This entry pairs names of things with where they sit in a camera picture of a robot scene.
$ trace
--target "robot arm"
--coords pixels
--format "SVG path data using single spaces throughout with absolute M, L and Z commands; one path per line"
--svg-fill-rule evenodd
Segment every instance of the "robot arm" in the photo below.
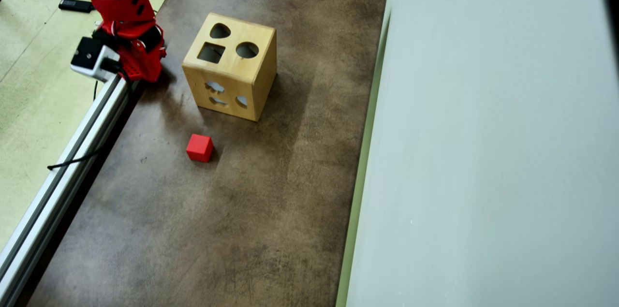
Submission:
M 106 80 L 106 71 L 91 60 L 99 60 L 103 53 L 104 58 L 110 58 L 110 52 L 113 52 L 118 55 L 115 60 L 120 61 L 122 69 L 131 80 L 157 81 L 162 69 L 161 58 L 166 56 L 166 52 L 163 46 L 163 30 L 155 21 L 150 1 L 91 1 L 101 13 L 103 22 L 94 32 L 91 38 L 93 42 L 82 38 L 71 68 L 86 76 Z

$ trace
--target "shape hole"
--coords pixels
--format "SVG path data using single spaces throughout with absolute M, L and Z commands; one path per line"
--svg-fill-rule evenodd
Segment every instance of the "shape hole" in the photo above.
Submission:
M 211 63 L 219 63 L 223 52 L 226 50 L 226 47 L 212 44 L 212 43 L 204 43 L 202 50 L 197 55 L 198 59 L 206 60 Z
M 247 98 L 245 96 L 237 96 L 236 103 L 243 109 L 247 109 Z
M 230 28 L 226 25 L 217 23 L 210 30 L 210 37 L 214 39 L 223 39 L 230 36 Z
M 258 46 L 254 43 L 240 43 L 236 47 L 236 54 L 242 58 L 254 58 L 259 52 Z
M 204 86 L 209 91 L 212 91 L 213 93 L 217 93 L 217 94 L 223 93 L 223 91 L 225 91 L 225 88 L 223 86 L 221 86 L 220 84 L 217 84 L 217 82 L 214 82 L 214 81 L 208 81 L 206 84 L 204 84 Z
M 224 102 L 223 100 L 219 100 L 217 98 L 213 98 L 212 96 L 209 97 L 208 100 L 210 100 L 210 102 L 212 102 L 213 105 L 216 105 L 216 106 L 228 106 L 227 102 Z

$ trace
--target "red robot arm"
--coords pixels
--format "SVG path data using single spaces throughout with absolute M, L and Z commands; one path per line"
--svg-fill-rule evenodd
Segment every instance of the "red robot arm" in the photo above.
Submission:
M 155 82 L 165 57 L 163 30 L 149 0 L 91 0 L 103 22 L 93 34 L 120 55 L 131 80 Z

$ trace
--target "heart-shaped hole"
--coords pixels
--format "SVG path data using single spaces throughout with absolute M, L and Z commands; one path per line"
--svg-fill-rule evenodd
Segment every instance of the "heart-shaped hole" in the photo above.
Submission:
M 246 96 L 237 96 L 235 102 L 238 106 L 243 107 L 243 109 L 247 109 L 247 98 Z
M 206 86 L 206 89 L 208 89 L 209 91 L 217 94 L 223 93 L 223 91 L 225 91 L 225 88 L 223 86 L 217 84 L 217 82 L 214 81 L 208 81 L 206 84 L 204 84 L 204 86 Z
M 210 30 L 210 37 L 214 39 L 223 39 L 230 36 L 230 28 L 225 24 L 217 23 Z

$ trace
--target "square hole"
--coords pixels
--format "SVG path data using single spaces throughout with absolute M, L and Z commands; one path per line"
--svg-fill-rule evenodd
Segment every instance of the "square hole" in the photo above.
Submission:
M 225 50 L 226 47 L 212 43 L 204 43 L 204 46 L 202 46 L 202 50 L 197 55 L 197 58 L 217 64 L 219 63 L 219 60 L 221 59 L 221 56 L 223 56 L 223 52 Z

